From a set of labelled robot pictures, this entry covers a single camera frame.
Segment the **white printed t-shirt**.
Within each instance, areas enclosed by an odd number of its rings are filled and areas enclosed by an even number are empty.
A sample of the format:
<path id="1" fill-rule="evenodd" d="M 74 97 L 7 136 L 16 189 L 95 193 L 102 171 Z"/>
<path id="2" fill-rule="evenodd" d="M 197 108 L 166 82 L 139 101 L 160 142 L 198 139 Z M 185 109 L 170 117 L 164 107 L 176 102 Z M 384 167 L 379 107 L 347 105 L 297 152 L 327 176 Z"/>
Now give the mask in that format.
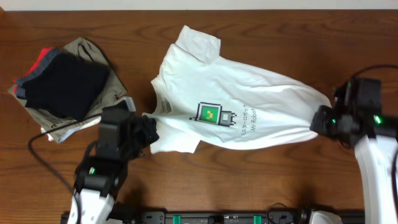
<path id="1" fill-rule="evenodd" d="M 251 150 L 308 141 L 329 99 L 293 78 L 223 58 L 215 36 L 184 26 L 152 80 L 152 153 L 195 152 L 200 142 Z"/>

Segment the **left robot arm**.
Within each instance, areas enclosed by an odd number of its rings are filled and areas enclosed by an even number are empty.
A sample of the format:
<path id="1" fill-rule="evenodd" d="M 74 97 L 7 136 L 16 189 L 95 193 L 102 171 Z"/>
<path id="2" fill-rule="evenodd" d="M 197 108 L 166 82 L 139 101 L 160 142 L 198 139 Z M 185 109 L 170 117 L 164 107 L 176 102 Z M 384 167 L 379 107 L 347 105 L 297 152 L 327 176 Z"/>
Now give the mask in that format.
<path id="1" fill-rule="evenodd" d="M 123 186 L 129 161 L 159 139 L 156 121 L 131 113 L 102 117 L 98 139 L 75 170 L 75 191 L 68 223 L 106 223 Z"/>

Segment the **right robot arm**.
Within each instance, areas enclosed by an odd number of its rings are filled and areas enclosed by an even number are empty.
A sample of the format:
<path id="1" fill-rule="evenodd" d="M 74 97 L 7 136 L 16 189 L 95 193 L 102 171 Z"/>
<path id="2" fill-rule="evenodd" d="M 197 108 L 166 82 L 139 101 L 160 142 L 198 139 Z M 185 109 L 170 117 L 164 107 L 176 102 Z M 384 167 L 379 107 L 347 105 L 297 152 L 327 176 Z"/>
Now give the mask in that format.
<path id="1" fill-rule="evenodd" d="M 354 150 L 366 223 L 397 223 L 397 118 L 320 106 L 310 129 Z"/>

